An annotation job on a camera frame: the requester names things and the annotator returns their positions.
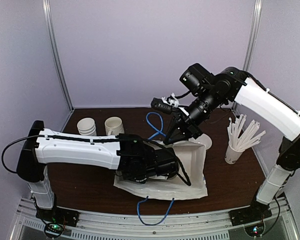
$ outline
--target vent grille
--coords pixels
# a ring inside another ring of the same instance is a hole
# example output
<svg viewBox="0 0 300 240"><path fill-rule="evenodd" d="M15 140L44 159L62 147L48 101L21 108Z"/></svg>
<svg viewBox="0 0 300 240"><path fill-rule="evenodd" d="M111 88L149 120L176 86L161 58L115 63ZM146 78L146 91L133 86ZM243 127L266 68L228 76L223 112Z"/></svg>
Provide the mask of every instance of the vent grille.
<svg viewBox="0 0 300 240"><path fill-rule="evenodd" d="M72 230L71 238L75 240L142 240L143 238L120 238L120 237L112 237L112 236L103 236L95 233L88 232L80 232L76 230ZM218 232L218 233L210 233L203 234L201 236L195 237L184 237L184 238L155 238L160 240L230 240L228 231Z"/></svg>
<svg viewBox="0 0 300 240"><path fill-rule="evenodd" d="M23 224L27 227L37 229L37 230L43 230L45 227L43 223L30 220L30 219L25 219Z"/></svg>

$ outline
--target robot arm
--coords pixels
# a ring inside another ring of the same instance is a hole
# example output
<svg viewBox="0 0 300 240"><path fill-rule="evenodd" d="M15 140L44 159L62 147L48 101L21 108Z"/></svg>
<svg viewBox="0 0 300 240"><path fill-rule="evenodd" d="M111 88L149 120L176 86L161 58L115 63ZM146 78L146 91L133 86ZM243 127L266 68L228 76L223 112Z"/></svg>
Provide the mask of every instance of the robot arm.
<svg viewBox="0 0 300 240"><path fill-rule="evenodd" d="M16 172L28 182L39 209L56 206L47 164L84 164L117 170L125 180L145 183L149 177L174 177L182 164L171 147L154 149L138 135L82 136L52 131L35 121L21 150Z"/></svg>
<svg viewBox="0 0 300 240"><path fill-rule="evenodd" d="M213 75L196 63L183 73L180 81L196 97L188 107L175 108L157 98L151 103L154 109L173 114L163 141L165 144L199 137L202 134L199 124L208 119L215 108L227 105L228 101L251 109L283 133L276 164L255 194L251 206L247 210L230 212L233 225L262 219L268 204L293 171L300 167L300 112L269 92L251 74L235 67Z"/></svg>

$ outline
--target blue cable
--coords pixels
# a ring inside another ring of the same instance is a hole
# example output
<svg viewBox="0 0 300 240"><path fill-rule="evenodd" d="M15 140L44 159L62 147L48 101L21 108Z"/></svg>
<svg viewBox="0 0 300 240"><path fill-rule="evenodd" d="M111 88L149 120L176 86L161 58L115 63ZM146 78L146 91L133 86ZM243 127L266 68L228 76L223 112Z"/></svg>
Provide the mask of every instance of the blue cable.
<svg viewBox="0 0 300 240"><path fill-rule="evenodd" d="M139 201L139 202L138 202L138 204L136 205L136 212L137 212L137 214L138 214L138 217L139 217L139 219L140 219L140 222L142 222L144 225L146 225L146 226L155 226L155 225L158 225L158 224L162 223L162 222L166 219L166 217L168 216L169 211L170 211L172 205L173 205L174 202L175 202L175 198L172 198L172 201L171 201L171 203L170 203L170 206L168 207L168 210L166 211L164 217L163 217L159 222L154 223L154 224L145 223L145 222L141 219L141 216L140 216L140 211L139 211L140 204L145 203L145 202L148 200L148 198L149 198L149 196L146 196L146 199L145 199L145 200L142 200L142 201Z"/></svg>
<svg viewBox="0 0 300 240"><path fill-rule="evenodd" d="M153 124L149 121L148 117L151 115L151 114L155 114L155 115L158 115L160 120L161 120L161 129L157 129L155 126L153 126ZM150 127L152 127L156 133L154 133L152 136L150 136L148 139L153 139L155 136L158 136L159 134L163 135L164 137L166 136L162 131L164 130L164 120L162 119L162 116L157 113L157 112L154 112L154 111L151 111L151 112L148 112L148 114L145 116L145 119L146 119L146 122L150 125Z"/></svg>

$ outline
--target wooden table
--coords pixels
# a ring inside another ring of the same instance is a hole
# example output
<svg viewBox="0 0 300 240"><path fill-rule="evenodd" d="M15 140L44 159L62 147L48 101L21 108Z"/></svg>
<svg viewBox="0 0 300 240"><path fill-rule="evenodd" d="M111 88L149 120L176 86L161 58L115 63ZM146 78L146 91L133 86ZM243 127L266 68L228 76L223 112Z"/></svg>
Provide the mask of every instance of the wooden table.
<svg viewBox="0 0 300 240"><path fill-rule="evenodd" d="M77 122L82 118L91 117L96 121L97 134L102 136L105 134L105 120L118 116L123 121L126 133L148 138L154 133L146 122L146 114L150 111L150 108L76 109L64 132L78 134ZM171 116L161 115L166 131ZM232 113L216 109L207 122L223 118L218 123L202 123L200 126L212 139L212 147L207 151L203 170L208 196L175 201L171 214L201 213L249 205L264 181L264 174L252 149L246 150L233 165L225 162L229 116L232 116ZM158 116L152 115L150 121L160 127ZM109 169L51 163L48 166L48 174L52 190L57 195L57 203L61 207L111 214L137 214L137 202L142 198L114 187L114 172ZM140 212L143 215L163 215L169 204L170 201L150 199L141 205Z"/></svg>

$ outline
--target white wall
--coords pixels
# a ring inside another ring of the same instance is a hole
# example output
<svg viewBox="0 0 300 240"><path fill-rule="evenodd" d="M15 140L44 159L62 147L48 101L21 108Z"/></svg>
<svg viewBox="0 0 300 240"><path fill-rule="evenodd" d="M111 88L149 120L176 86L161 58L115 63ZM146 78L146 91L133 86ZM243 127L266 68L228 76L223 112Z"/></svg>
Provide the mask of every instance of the white wall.
<svg viewBox="0 0 300 240"><path fill-rule="evenodd" d="M250 71L285 102L300 110L300 0L263 1L261 24ZM270 170L278 157L282 134L255 113L240 107L261 123L267 133L258 146L264 166ZM300 231L300 170L285 192Z"/></svg>
<svg viewBox="0 0 300 240"><path fill-rule="evenodd" d="M4 170L3 148L25 137L34 120L60 130L69 112L54 67L41 1L0 0L0 240L7 239L27 184ZM22 145L6 154L16 169Z"/></svg>
<svg viewBox="0 0 300 240"><path fill-rule="evenodd" d="M201 63L242 68L254 1L51 0L56 41L75 107L149 106L187 88Z"/></svg>

